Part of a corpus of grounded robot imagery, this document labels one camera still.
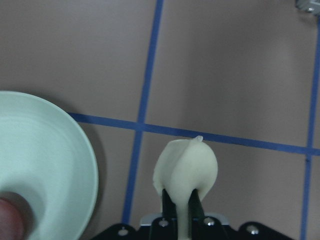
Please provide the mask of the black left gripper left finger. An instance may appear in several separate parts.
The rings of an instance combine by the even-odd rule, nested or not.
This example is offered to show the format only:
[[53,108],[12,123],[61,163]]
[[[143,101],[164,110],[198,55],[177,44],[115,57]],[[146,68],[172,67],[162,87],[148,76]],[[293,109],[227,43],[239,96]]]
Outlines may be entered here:
[[176,205],[172,202],[166,189],[162,190],[162,218],[178,222]]

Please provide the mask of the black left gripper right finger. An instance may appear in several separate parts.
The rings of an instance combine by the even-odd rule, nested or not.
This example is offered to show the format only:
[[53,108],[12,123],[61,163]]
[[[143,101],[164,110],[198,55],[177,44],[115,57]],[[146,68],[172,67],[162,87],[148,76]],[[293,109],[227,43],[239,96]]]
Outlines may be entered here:
[[201,220],[205,217],[205,213],[200,201],[198,190],[194,189],[188,200],[188,220],[192,222],[193,220]]

